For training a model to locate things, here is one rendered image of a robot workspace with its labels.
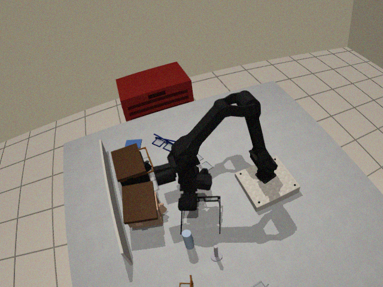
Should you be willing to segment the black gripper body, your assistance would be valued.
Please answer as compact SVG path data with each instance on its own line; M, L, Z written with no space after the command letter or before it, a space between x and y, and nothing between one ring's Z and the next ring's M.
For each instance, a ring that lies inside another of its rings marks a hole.
M180 191L183 191L183 197L180 197L178 202L178 209L180 211L196 211L197 199L196 192L193 191L193 182L196 183L196 174L199 173L199 168L194 166L195 176L188 181L183 181L178 178L178 184L180 184ZM194 181L195 178L195 181Z

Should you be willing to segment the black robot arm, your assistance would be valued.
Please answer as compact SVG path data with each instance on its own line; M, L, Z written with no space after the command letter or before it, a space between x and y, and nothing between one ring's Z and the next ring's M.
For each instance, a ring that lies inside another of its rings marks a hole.
M231 105L236 103L236 105ZM214 102L212 108L196 124L191 132L180 137L171 146L167 156L168 163L154 166L153 172L159 185L176 181L178 177L183 181L191 180L195 176L194 166L200 164L197 157L199 148L204 140L214 131L225 117L245 117L248 131L253 144L249 150L250 157L258 170L255 176L264 184L276 177L274 170L277 164L265 147L262 128L259 117L261 114L260 102L247 90L240 93L232 93L225 98ZM210 190L212 185L211 173L208 169L202 169L196 174L196 183L193 182L193 191Z

